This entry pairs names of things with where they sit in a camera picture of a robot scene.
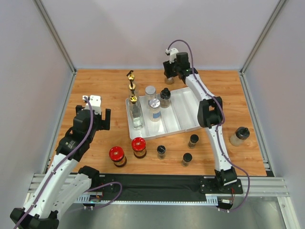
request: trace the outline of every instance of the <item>jar with red lid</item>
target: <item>jar with red lid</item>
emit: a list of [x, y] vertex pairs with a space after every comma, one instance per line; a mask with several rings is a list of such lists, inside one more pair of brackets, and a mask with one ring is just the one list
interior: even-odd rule
[[136, 137], [132, 141], [133, 154], [137, 158], [143, 158], [146, 156], [146, 142], [144, 138]]
[[123, 167], [127, 163], [127, 158], [123, 149], [119, 146], [112, 147], [109, 151], [109, 157], [117, 167]]

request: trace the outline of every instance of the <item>black lid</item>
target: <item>black lid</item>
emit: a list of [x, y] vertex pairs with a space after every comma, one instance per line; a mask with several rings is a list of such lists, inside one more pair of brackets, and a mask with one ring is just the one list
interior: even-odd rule
[[239, 139], [246, 140], [250, 136], [250, 131], [247, 127], [241, 126], [236, 130], [235, 134]]
[[169, 98], [171, 97], [171, 92], [170, 92], [170, 90], [168, 90], [168, 88], [165, 87], [165, 88], [161, 91], [160, 97], [161, 97], [162, 99], [169, 99]]
[[183, 160], [186, 162], [190, 162], [192, 160], [192, 155], [190, 153], [186, 153], [183, 155]]
[[197, 143], [199, 141], [198, 135], [191, 135], [191, 142]]
[[163, 145], [158, 146], [157, 147], [157, 152], [159, 154], [164, 154], [165, 153], [165, 146], [163, 146]]

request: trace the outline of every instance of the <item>metal floor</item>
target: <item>metal floor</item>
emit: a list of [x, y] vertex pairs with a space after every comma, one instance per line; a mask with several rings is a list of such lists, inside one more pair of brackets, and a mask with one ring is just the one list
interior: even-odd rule
[[[237, 206], [242, 198], [235, 198]], [[81, 207], [73, 204], [69, 210]], [[216, 207], [118, 205], [67, 213], [59, 229], [285, 229], [277, 198], [248, 198], [233, 213]]]

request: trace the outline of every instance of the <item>gold bottle top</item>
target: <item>gold bottle top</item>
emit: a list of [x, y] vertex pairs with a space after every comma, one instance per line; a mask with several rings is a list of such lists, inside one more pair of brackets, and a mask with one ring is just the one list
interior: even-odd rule
[[127, 74], [127, 78], [129, 81], [134, 81], [134, 74], [133, 74], [133, 70], [130, 70]]
[[129, 84], [128, 87], [129, 87], [129, 90], [131, 90], [131, 91], [135, 90], [135, 84], [134, 83]]
[[138, 98], [135, 95], [132, 95], [132, 96], [129, 97], [129, 101], [132, 104], [135, 104], [138, 101]]

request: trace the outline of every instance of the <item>clear jar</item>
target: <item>clear jar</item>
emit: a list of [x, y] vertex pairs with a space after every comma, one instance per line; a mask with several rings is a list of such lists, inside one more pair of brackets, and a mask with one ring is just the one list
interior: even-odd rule
[[184, 154], [181, 164], [185, 167], [188, 166], [190, 164], [192, 158], [193, 158], [193, 156], [190, 153]]
[[240, 146], [249, 136], [249, 129], [241, 126], [230, 137], [230, 143], [234, 146]]
[[150, 100], [157, 98], [156, 88], [154, 86], [147, 86], [145, 88], [145, 97], [147, 104], [149, 104]]
[[146, 156], [146, 142], [144, 138], [136, 137], [132, 141], [132, 150], [136, 158], [143, 158]]
[[173, 77], [170, 77], [170, 78], [165, 78], [164, 79], [164, 82], [166, 83], [166, 84], [173, 84]]
[[160, 93], [160, 103], [162, 108], [167, 108], [171, 104], [171, 92], [165, 87]]
[[123, 149], [119, 146], [115, 146], [110, 149], [109, 157], [117, 167], [123, 167], [127, 163], [127, 158]]
[[193, 149], [198, 141], [199, 141], [198, 135], [191, 135], [188, 147], [190, 149]]
[[130, 117], [132, 118], [133, 127], [136, 130], [141, 129], [143, 127], [144, 119], [142, 108], [137, 96], [129, 97], [129, 113]]
[[161, 118], [161, 106], [159, 99], [151, 99], [149, 101], [149, 118], [153, 122], [158, 122]]
[[160, 145], [157, 147], [158, 158], [163, 160], [165, 158], [165, 146]]

